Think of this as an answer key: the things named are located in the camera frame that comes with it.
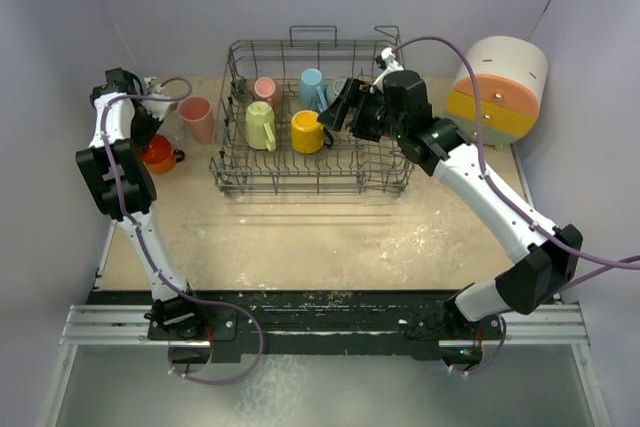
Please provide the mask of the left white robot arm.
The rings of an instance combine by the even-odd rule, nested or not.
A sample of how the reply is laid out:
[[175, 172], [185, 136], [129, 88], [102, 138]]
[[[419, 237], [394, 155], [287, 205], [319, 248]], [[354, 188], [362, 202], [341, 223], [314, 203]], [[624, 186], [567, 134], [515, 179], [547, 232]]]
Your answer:
[[172, 77], [152, 90], [125, 69], [105, 72], [92, 89], [95, 127], [87, 148], [75, 162], [98, 210], [126, 232], [151, 286], [152, 307], [145, 318], [167, 334], [194, 339], [206, 316], [193, 301], [193, 291], [178, 272], [154, 215], [157, 192], [142, 160], [142, 151], [165, 116], [186, 99], [191, 83]]

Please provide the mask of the tall pink tumbler cup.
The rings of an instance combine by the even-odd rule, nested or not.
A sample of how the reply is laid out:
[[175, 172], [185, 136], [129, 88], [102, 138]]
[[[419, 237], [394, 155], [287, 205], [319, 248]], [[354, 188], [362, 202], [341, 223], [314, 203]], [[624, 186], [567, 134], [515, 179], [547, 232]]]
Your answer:
[[178, 106], [178, 113], [193, 138], [201, 145], [211, 145], [214, 139], [215, 120], [210, 102], [199, 96], [191, 96]]

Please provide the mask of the orange mug black handle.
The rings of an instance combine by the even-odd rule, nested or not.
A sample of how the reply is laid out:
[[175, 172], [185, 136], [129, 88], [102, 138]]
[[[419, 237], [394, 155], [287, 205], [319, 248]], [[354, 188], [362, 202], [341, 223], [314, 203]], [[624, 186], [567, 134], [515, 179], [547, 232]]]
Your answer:
[[141, 151], [141, 158], [147, 170], [152, 174], [165, 174], [176, 164], [185, 160], [186, 154], [172, 146], [163, 135], [156, 134]]

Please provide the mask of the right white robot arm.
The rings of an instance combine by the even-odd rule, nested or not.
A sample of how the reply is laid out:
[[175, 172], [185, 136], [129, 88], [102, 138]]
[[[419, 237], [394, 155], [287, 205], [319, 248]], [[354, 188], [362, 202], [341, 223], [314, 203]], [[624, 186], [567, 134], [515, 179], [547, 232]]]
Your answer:
[[416, 72], [390, 73], [380, 88], [350, 78], [318, 120], [333, 131], [348, 128], [359, 139], [396, 141], [406, 159], [467, 204], [512, 261], [510, 269], [448, 300], [444, 323], [452, 336], [469, 337], [494, 314], [529, 314], [573, 279], [580, 231], [557, 227], [495, 171], [482, 168], [469, 136], [454, 121], [433, 115]]

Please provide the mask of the light green faceted mug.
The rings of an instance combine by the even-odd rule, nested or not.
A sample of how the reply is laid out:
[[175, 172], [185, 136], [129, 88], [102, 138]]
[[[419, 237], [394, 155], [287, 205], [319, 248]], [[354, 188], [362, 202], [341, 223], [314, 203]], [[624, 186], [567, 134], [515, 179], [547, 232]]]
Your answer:
[[248, 145], [256, 150], [276, 150], [275, 114], [265, 101], [254, 101], [246, 109], [245, 137]]

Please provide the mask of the yellow mug black handle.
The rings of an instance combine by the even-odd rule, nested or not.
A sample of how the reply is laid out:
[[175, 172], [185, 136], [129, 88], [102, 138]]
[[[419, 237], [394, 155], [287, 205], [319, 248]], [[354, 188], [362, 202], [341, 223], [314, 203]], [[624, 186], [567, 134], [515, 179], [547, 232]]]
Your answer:
[[333, 136], [318, 121], [318, 113], [312, 110], [301, 110], [293, 115], [290, 139], [293, 149], [301, 154], [314, 154], [334, 145]]

